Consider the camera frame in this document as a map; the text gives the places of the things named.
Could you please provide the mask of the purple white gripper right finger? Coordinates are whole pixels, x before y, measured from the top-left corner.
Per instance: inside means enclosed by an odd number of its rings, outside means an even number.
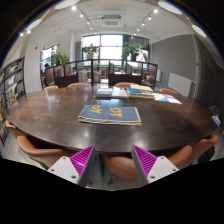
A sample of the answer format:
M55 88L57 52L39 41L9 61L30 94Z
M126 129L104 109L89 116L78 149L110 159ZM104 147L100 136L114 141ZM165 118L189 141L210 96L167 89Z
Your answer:
M165 156L155 156L136 146L132 146L132 158L137 176L142 184L150 184L178 171L178 168Z

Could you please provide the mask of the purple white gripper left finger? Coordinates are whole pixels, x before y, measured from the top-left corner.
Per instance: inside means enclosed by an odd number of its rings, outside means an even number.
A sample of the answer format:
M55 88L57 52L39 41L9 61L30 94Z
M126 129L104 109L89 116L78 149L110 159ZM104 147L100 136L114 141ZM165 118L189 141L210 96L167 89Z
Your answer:
M86 186L95 158L95 146L91 145L71 157L62 156L48 172L79 186Z

